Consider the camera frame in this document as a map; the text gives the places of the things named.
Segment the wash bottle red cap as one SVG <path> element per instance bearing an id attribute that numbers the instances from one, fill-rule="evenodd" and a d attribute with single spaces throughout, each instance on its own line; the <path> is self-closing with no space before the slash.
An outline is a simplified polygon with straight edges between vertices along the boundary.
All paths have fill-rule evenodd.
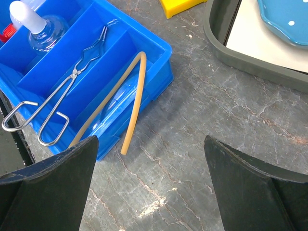
<path id="1" fill-rule="evenodd" d="M 17 29 L 14 27 L 13 23 L 10 23 L 2 33 L 0 33 L 0 41 L 6 43 L 15 33 Z"/>

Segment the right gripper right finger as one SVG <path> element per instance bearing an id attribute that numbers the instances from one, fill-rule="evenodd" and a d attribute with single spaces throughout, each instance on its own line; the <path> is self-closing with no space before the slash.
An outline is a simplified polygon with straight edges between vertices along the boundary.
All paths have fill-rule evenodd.
<path id="1" fill-rule="evenodd" d="M 306 231 L 308 177 L 207 135 L 205 158 L 226 231 Z"/>

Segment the blue dotted plate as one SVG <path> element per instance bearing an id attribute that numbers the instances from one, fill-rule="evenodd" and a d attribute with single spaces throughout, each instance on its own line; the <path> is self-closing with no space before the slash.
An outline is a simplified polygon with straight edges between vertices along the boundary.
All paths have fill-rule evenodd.
<path id="1" fill-rule="evenodd" d="M 259 15 L 281 40 L 308 48 L 308 2 L 306 0 L 258 0 Z"/>

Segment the clear glass watch dish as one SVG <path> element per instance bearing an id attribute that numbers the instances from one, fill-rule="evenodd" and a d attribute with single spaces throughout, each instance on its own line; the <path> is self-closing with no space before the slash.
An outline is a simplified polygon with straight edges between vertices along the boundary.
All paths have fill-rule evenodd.
<path id="1" fill-rule="evenodd" d="M 94 131 L 99 126 L 99 124 L 104 121 L 108 114 L 121 103 L 121 101 L 125 100 L 131 95 L 135 96 L 137 83 L 138 75 L 129 75 L 129 77 L 124 81 L 121 87 L 116 91 L 112 98 L 107 102 L 106 106 L 104 106 L 104 108 L 99 112 L 98 116 L 91 123 L 91 131 Z"/>

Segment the white square plate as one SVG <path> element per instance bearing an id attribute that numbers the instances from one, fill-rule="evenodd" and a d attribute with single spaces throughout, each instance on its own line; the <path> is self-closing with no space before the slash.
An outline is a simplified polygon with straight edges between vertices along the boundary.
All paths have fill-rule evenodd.
<path id="1" fill-rule="evenodd" d="M 226 46 L 274 65 L 308 71 L 308 49 L 288 44 L 271 32 L 260 18 L 257 0 L 241 1 Z"/>

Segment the yellow test tube rack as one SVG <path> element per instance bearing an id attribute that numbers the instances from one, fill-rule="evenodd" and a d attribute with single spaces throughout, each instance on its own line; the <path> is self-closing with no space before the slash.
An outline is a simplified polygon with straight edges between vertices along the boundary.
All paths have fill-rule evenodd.
<path id="1" fill-rule="evenodd" d="M 162 5 L 166 18 L 170 19 L 200 3 L 207 2 L 207 0 L 160 0 L 159 2 Z"/>

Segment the glass flask white stopper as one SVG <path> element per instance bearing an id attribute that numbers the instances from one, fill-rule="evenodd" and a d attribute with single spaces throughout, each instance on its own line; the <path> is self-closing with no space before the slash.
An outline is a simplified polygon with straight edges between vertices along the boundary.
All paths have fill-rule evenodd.
<path id="1" fill-rule="evenodd" d="M 47 54 L 69 28 L 62 17 L 56 15 L 41 17 L 20 0 L 13 1 L 9 10 L 10 15 L 29 30 L 30 47 L 41 56 Z"/>

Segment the blue plastic organizer tray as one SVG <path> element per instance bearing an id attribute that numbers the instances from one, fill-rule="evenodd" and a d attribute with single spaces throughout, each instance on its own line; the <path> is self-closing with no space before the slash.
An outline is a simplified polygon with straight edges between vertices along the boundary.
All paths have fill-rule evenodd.
<path id="1" fill-rule="evenodd" d="M 0 45 L 0 89 L 13 105 L 23 105 L 21 115 L 28 119 L 43 103 L 45 107 L 30 122 L 35 132 L 55 106 L 62 94 L 64 100 L 42 132 L 42 139 L 51 142 L 64 125 L 59 141 L 50 146 L 52 154 L 64 151 L 78 131 L 116 82 L 133 58 L 144 52 L 147 56 L 145 83 L 141 108 L 155 100 L 173 81 L 170 57 L 171 46 L 105 0 L 48 0 L 37 10 L 40 16 L 57 15 L 64 18 L 69 29 L 46 55 L 38 55 L 27 40 L 28 30 L 20 28 Z M 101 46 L 86 51 L 85 59 L 102 55 L 78 77 L 69 91 L 61 89 L 51 100 L 50 94 L 71 73 L 81 52 L 100 36 L 103 27 L 112 20 Z"/>

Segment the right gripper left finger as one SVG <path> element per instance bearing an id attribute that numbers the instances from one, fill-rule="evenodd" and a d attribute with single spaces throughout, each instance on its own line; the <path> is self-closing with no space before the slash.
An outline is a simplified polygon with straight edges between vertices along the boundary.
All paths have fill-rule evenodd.
<path id="1" fill-rule="evenodd" d="M 0 178 L 2 231 L 79 230 L 98 154 L 89 136 L 78 144 Z"/>

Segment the dark green tray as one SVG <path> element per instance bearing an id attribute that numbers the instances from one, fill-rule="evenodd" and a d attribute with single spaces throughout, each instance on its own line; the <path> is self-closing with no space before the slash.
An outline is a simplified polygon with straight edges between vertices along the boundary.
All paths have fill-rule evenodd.
<path id="1" fill-rule="evenodd" d="M 284 85 L 304 93 L 308 92 L 308 74 L 247 56 L 227 48 L 227 38 L 240 6 L 239 0 L 209 0 L 205 6 L 203 28 L 220 61 L 259 78 Z"/>

